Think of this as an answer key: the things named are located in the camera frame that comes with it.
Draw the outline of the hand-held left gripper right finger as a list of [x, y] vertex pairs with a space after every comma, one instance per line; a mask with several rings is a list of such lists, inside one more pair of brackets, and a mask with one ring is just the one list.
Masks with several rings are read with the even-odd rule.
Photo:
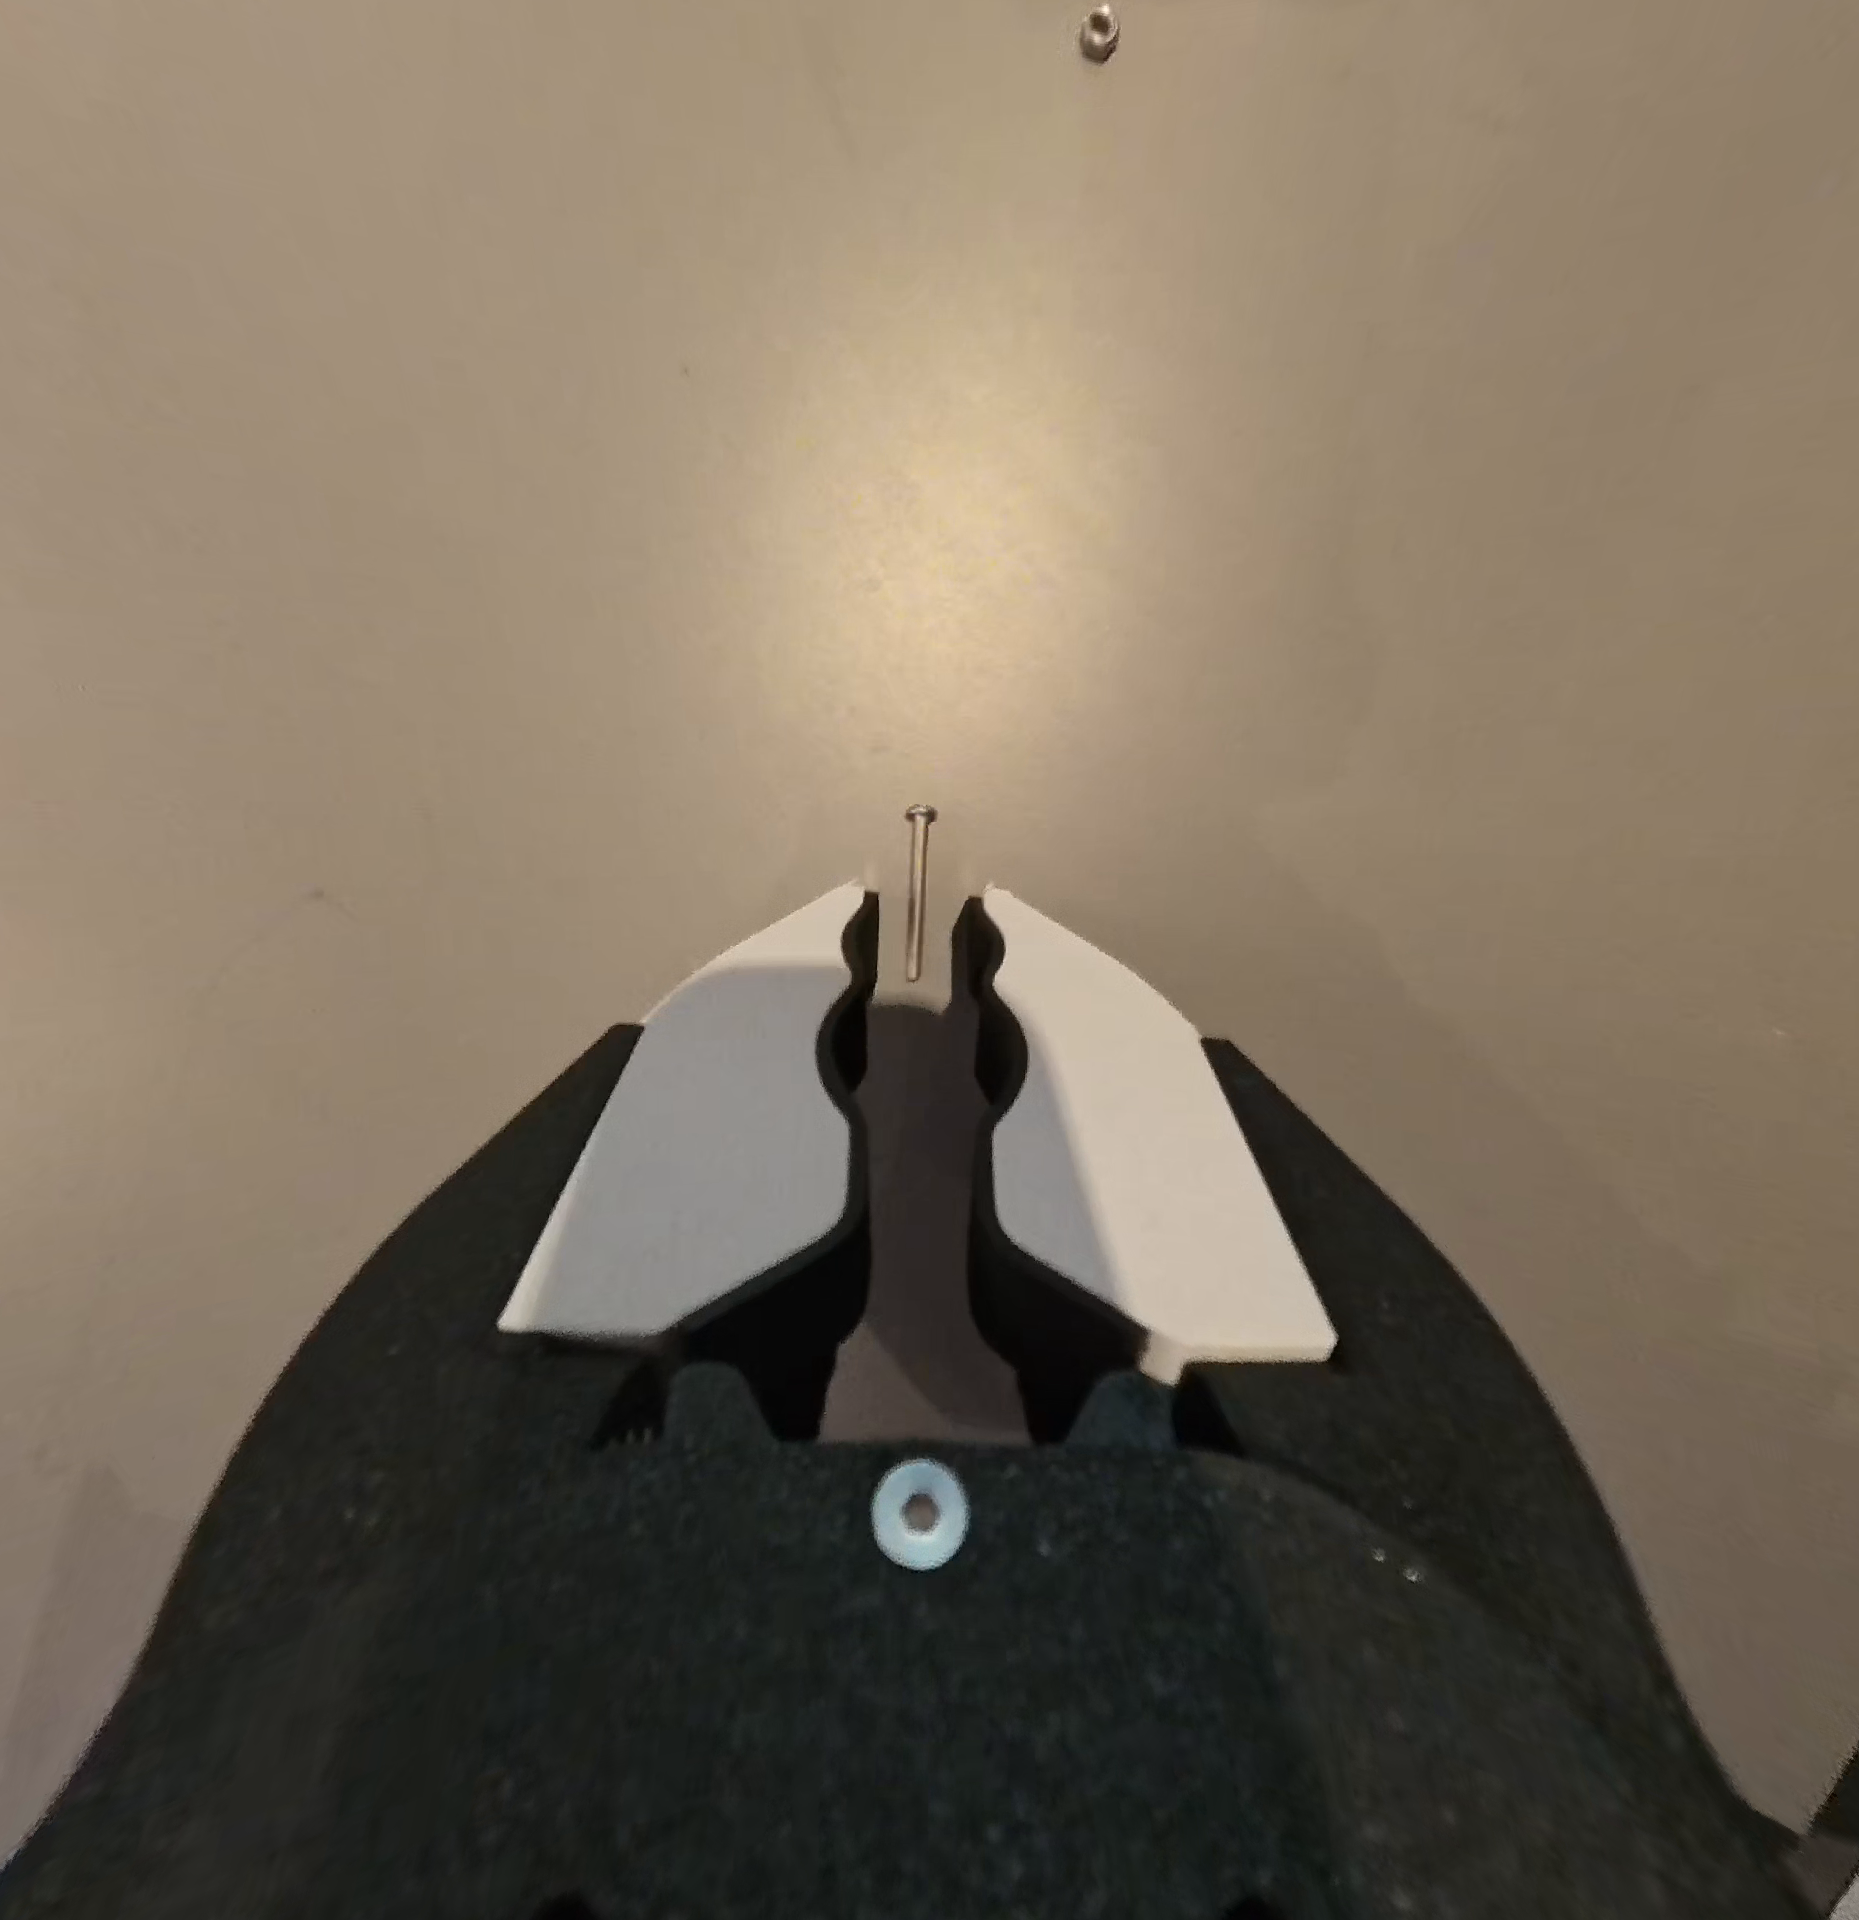
[[1064, 1437], [1108, 1374], [1326, 1366], [1334, 1314], [1196, 1020], [1000, 883], [951, 963], [977, 1013], [966, 1310], [1025, 1433]]

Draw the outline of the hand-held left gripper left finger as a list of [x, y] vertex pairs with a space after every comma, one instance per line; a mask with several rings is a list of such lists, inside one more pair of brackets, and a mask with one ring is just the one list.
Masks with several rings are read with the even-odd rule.
[[872, 1286], [872, 981], [877, 894], [838, 883], [660, 998], [494, 1330], [738, 1369], [780, 1437], [820, 1437]]

